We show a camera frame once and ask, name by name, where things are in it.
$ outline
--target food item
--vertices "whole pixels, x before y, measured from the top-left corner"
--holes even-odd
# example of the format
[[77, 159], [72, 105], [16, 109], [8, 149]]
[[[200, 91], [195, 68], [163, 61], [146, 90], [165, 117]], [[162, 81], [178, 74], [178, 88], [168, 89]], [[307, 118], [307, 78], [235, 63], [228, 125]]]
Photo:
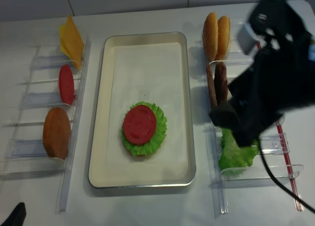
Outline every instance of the food item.
[[218, 22], [215, 13], [206, 18], [202, 31], [203, 49], [209, 61], [213, 61], [218, 53]]
[[130, 143], [143, 145], [150, 141], [156, 126], [157, 120], [152, 110], [145, 105], [138, 105], [125, 116], [123, 130]]
[[[146, 106], [147, 108], [149, 108], [153, 112], [156, 119], [155, 131], [153, 132], [154, 134], [151, 136], [151, 139], [149, 139], [147, 142], [145, 142], [145, 140], [147, 140], [148, 136], [150, 136], [152, 133], [154, 120], [152, 118], [151, 113], [147, 110], [147, 108], [144, 108], [143, 106]], [[134, 124], [129, 126], [129, 127], [134, 127], [134, 130], [128, 130], [127, 132], [129, 133], [125, 134], [125, 128], [124, 128], [125, 120], [124, 120], [124, 124], [121, 130], [122, 141], [123, 141], [124, 146], [133, 156], [147, 156], [149, 154], [155, 153], [157, 149], [161, 147], [161, 144], [166, 137], [167, 118], [164, 116], [163, 111], [155, 104], [150, 104], [147, 102], [138, 102], [135, 105], [130, 107], [129, 112], [126, 113], [125, 120], [127, 118], [126, 123], [128, 124], [128, 122], [131, 120], [129, 116], [130, 115], [135, 116], [132, 118], [133, 120], [131, 121], [131, 122], [134, 122]], [[128, 140], [127, 136], [128, 138], [130, 136], [134, 136], [132, 137], [133, 139], [131, 139], [133, 142], [136, 142], [135, 140], [141, 139], [141, 141], [138, 142], [140, 144], [131, 143]]]
[[220, 105], [227, 100], [228, 86], [226, 78], [226, 66], [223, 62], [216, 65], [214, 85], [216, 90], [217, 103]]
[[251, 146], [240, 148], [229, 129], [222, 129], [221, 147], [222, 155], [219, 160], [221, 171], [226, 168], [252, 166], [254, 157], [259, 153], [257, 140]]
[[84, 43], [70, 15], [65, 25], [59, 26], [59, 34], [61, 51], [73, 60], [72, 63], [78, 70], [81, 70]]
[[59, 72], [59, 92], [63, 103], [72, 105], [74, 99], [74, 81], [69, 65], [63, 65]]
[[208, 81], [210, 105], [213, 108], [213, 107], [217, 106], [217, 98], [216, 98], [215, 85], [214, 85], [214, 82], [213, 82], [211, 65], [207, 65], [206, 66], [206, 72], [207, 72], [207, 81]]
[[218, 53], [215, 60], [224, 60], [230, 43], [230, 19], [222, 16], [218, 20]]
[[43, 130], [43, 145], [48, 157], [65, 160], [71, 134], [67, 113], [59, 107], [49, 110]]

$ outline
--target cheese slice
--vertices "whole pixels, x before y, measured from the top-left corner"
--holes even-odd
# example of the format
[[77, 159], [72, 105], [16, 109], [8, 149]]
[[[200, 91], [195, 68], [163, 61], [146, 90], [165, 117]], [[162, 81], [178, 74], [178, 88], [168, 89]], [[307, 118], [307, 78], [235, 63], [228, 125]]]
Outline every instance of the cheese slice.
[[61, 52], [63, 52], [65, 55], [67, 55], [71, 59], [70, 54], [68, 53], [67, 49], [65, 48], [65, 46], [63, 44], [63, 32], [64, 32], [64, 25], [60, 25], [59, 26], [60, 50], [61, 50]]
[[74, 60], [73, 65], [81, 70], [84, 43], [70, 15], [65, 25], [59, 27], [59, 33], [61, 51]]

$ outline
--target top bun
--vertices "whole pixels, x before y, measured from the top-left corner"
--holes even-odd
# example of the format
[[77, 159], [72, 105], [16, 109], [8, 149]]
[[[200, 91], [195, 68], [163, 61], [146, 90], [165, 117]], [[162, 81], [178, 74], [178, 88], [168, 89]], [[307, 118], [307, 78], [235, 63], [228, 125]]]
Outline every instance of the top bun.
[[65, 160], [71, 126], [67, 113], [60, 107], [49, 110], [43, 130], [43, 146], [48, 157]]
[[215, 13], [209, 13], [203, 25], [203, 49], [209, 61], [216, 58], [218, 52], [218, 22]]
[[218, 20], [218, 28], [218, 53], [215, 60], [224, 60], [230, 43], [230, 19], [226, 16], [220, 17]]

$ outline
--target tray rim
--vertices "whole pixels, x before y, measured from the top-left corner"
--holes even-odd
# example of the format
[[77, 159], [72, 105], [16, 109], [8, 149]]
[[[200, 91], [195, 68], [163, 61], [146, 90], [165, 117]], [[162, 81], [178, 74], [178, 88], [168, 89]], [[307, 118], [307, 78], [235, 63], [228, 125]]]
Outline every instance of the tray rim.
[[[110, 36], [109, 38], [107, 38], [104, 42], [104, 46], [103, 49], [105, 48], [106, 42], [108, 40], [110, 40], [113, 37], [127, 37], [127, 36], [142, 36], [142, 35], [146, 35], [146, 36], [150, 36], [150, 35], [159, 35], [159, 34], [180, 34], [181, 36], [183, 36], [184, 38], [184, 42], [185, 42], [185, 50], [184, 52], [186, 53], [186, 64], [187, 64], [187, 80], [188, 80], [188, 92], [187, 92], [187, 99], [189, 100], [189, 120], [191, 122], [191, 138], [192, 138], [192, 156], [190, 158], [192, 158], [193, 161], [193, 165], [191, 166], [192, 169], [192, 175], [191, 178], [184, 182], [184, 183], [167, 183], [167, 184], [139, 184], [139, 185], [127, 185], [127, 186], [109, 186], [109, 187], [96, 187], [94, 186], [94, 184], [91, 182], [90, 180], [90, 164], [91, 164], [91, 156], [92, 156], [92, 147], [93, 147], [93, 140], [94, 140], [94, 131], [95, 131], [95, 122], [96, 122], [96, 115], [97, 115], [97, 107], [98, 107], [98, 97], [99, 97], [99, 88], [98, 87], [98, 91], [97, 91], [97, 102], [96, 102], [96, 108], [95, 108], [95, 117], [94, 117], [94, 125], [93, 125], [93, 135], [92, 135], [92, 142], [91, 142], [91, 151], [90, 151], [90, 159], [89, 159], [89, 171], [88, 171], [88, 182], [89, 184], [95, 188], [95, 189], [125, 189], [125, 188], [166, 188], [166, 187], [186, 187], [189, 186], [193, 180], [195, 179], [196, 176], [196, 157], [195, 157], [195, 147], [194, 147], [194, 135], [193, 135], [193, 123], [192, 123], [192, 112], [191, 112], [191, 97], [190, 97], [190, 80], [189, 80], [189, 64], [188, 64], [188, 49], [187, 49], [187, 38], [186, 36], [182, 33], [182, 32], [158, 32], [158, 33], [140, 33], [140, 34], [126, 34], [126, 35], [113, 35]], [[100, 76], [98, 78], [98, 84], [100, 84], [101, 81], [101, 77], [102, 77], [102, 67], [101, 67], [101, 71], [100, 71]]]

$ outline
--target red tomato slice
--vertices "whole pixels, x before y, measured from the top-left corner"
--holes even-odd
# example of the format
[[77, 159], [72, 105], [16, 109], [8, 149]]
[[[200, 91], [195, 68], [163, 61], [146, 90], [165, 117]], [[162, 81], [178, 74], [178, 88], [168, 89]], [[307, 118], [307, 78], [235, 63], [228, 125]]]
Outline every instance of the red tomato slice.
[[63, 103], [72, 105], [74, 99], [74, 81], [69, 65], [64, 65], [60, 69], [59, 92]]
[[156, 126], [157, 120], [152, 110], [145, 105], [138, 105], [127, 113], [123, 130], [129, 142], [143, 145], [150, 141]]

